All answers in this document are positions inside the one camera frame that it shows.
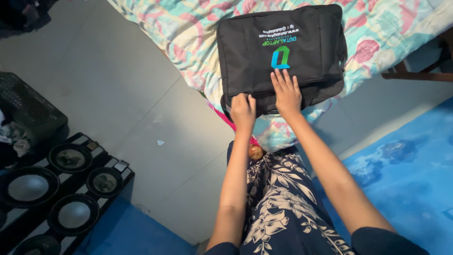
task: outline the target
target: black laptop bag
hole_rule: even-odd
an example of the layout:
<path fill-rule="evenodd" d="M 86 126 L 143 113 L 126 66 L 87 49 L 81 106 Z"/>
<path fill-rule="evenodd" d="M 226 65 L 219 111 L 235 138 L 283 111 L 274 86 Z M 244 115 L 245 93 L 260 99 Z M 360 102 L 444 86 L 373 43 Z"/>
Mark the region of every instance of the black laptop bag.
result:
<path fill-rule="evenodd" d="M 220 22 L 217 43 L 225 115 L 240 94 L 256 99 L 257 117 L 278 114 L 270 73 L 275 68 L 296 75 L 301 108 L 341 92 L 347 46 L 338 5 L 249 13 Z"/>

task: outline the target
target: speaker cone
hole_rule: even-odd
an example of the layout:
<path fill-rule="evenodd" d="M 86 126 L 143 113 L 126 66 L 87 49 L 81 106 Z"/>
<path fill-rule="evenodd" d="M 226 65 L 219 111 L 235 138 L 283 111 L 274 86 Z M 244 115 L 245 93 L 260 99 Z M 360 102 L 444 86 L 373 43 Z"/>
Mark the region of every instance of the speaker cone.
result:
<path fill-rule="evenodd" d="M 117 170 L 101 167 L 90 172 L 87 178 L 87 187 L 95 195 L 108 198 L 121 192 L 123 178 Z"/>
<path fill-rule="evenodd" d="M 49 235 L 37 235 L 21 243 L 14 255 L 59 255 L 60 243 Z"/>
<path fill-rule="evenodd" d="M 44 203 L 58 190 L 60 180 L 42 167 L 24 167 L 0 179 L 0 201 L 16 208 L 30 208 Z"/>
<path fill-rule="evenodd" d="M 48 161 L 63 172 L 75 173 L 90 167 L 93 157 L 84 146 L 64 143 L 52 148 Z"/>
<path fill-rule="evenodd" d="M 99 206 L 87 195 L 75 194 L 62 198 L 51 209 L 48 224 L 56 232 L 76 236 L 89 230 L 99 216 Z"/>

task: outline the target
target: brown ball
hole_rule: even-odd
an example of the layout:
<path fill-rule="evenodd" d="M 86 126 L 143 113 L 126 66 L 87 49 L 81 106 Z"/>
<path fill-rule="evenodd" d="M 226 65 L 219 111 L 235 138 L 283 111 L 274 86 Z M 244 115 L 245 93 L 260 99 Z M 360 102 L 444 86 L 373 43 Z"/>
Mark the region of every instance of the brown ball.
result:
<path fill-rule="evenodd" d="M 260 159 L 263 155 L 264 151 L 261 147 L 252 144 L 249 146 L 249 157 L 251 159 Z"/>

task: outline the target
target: loudspeaker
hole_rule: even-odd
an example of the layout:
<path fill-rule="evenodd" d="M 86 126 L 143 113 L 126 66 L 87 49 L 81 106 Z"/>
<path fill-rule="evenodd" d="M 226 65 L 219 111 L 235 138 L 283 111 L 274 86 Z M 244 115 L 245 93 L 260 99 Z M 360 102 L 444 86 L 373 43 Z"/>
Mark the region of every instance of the loudspeaker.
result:
<path fill-rule="evenodd" d="M 108 160 L 102 147 L 78 133 L 33 166 L 1 176 L 0 254 L 14 248 L 46 218 L 56 201 L 74 193 L 92 169 Z"/>
<path fill-rule="evenodd" d="M 128 163 L 108 158 L 104 166 L 88 174 L 73 194 L 57 201 L 46 219 L 8 254 L 72 254 L 135 175 Z"/>

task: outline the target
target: colorful bedspread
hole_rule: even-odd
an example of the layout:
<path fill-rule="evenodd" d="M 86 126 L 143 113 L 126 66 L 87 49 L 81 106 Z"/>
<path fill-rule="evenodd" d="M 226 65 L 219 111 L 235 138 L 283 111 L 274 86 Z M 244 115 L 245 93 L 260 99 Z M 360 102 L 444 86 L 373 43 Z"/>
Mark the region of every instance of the colorful bedspread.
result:
<path fill-rule="evenodd" d="M 222 79 L 216 29 L 220 20 L 250 12 L 292 10 L 305 5 L 343 8 L 348 48 L 343 91 L 303 110 L 315 121 L 366 79 L 397 64 L 453 24 L 453 0 L 108 0 L 167 54 L 187 84 L 233 129 L 220 106 Z M 274 152 L 297 142 L 279 115 L 256 120 L 253 136 Z"/>

